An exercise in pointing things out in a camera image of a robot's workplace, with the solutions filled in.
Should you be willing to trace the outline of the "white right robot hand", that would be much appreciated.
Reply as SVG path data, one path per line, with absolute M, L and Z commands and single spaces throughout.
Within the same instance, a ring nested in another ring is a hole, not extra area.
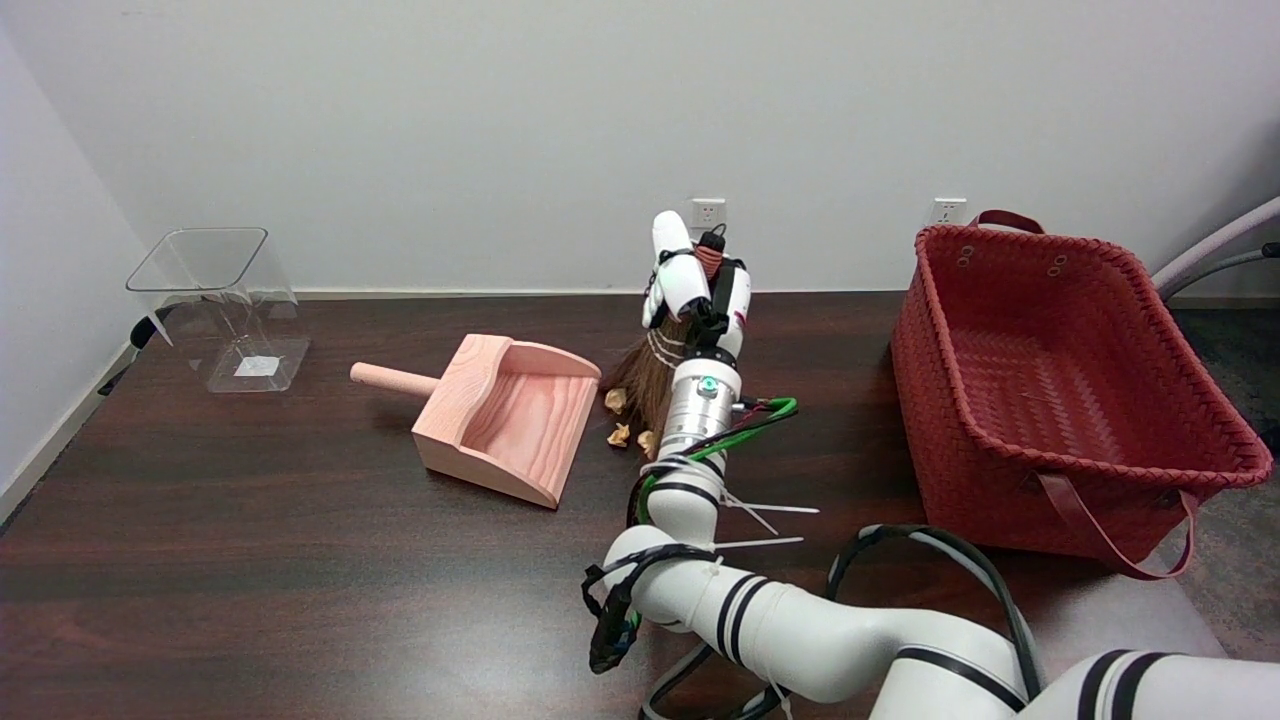
M 719 223 L 694 240 L 676 211 L 652 224 L 655 254 L 644 292 L 641 324 L 654 331 L 668 319 L 689 322 L 687 346 L 740 354 L 751 299 L 745 263 L 724 251 L 727 225 Z

